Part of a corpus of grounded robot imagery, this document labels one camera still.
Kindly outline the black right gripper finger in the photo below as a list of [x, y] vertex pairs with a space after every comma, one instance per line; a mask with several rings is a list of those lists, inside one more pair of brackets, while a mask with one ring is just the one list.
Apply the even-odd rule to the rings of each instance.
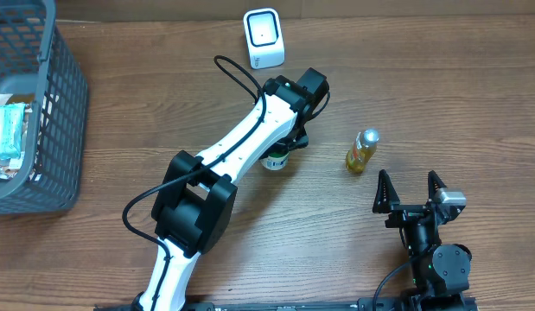
[[446, 185], [443, 183], [437, 173], [434, 170], [431, 170], [428, 173], [428, 198], [430, 200], [434, 200], [436, 197], [436, 192], [441, 188], [446, 188]]
[[384, 169], [379, 171], [377, 192], [373, 202], [373, 213], [391, 213], [400, 205], [400, 199]]

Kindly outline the green lid white jar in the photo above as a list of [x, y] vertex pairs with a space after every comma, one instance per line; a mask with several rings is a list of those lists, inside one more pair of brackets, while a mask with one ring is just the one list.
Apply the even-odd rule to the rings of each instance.
[[261, 164], [268, 170], [278, 171], [283, 169], [288, 162], [290, 154], [270, 153], [265, 158], [261, 159]]

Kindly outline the yellow oil bottle silver cap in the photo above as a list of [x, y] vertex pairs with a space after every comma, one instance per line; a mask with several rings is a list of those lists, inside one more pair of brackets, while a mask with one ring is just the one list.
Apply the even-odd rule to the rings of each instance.
[[346, 167], [355, 174], [361, 174], [377, 150], [379, 133], [375, 129], [366, 129], [358, 133], [351, 149], [346, 155]]

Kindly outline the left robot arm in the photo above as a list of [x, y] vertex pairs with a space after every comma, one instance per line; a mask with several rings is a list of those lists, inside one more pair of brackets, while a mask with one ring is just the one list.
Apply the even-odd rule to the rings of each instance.
[[255, 162], [308, 145], [304, 125], [329, 98], [329, 83], [309, 68], [298, 81], [268, 79], [252, 110], [226, 136], [197, 155], [180, 151], [170, 162], [151, 216], [156, 262], [132, 310], [181, 310], [201, 255], [228, 226], [238, 184]]

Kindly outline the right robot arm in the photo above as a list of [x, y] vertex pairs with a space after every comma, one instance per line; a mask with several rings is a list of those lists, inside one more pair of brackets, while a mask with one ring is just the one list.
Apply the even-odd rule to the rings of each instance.
[[394, 310], [476, 310], [469, 289], [472, 253], [463, 244], [443, 244], [438, 227], [455, 220], [467, 205], [463, 191], [447, 187], [437, 173], [428, 173], [428, 199], [420, 205], [403, 204], [391, 177], [379, 171], [373, 212], [386, 214], [387, 228], [397, 228], [408, 260], [391, 271], [373, 294], [371, 309], [379, 305], [385, 284], [401, 271], [411, 269], [414, 287], [392, 300]]

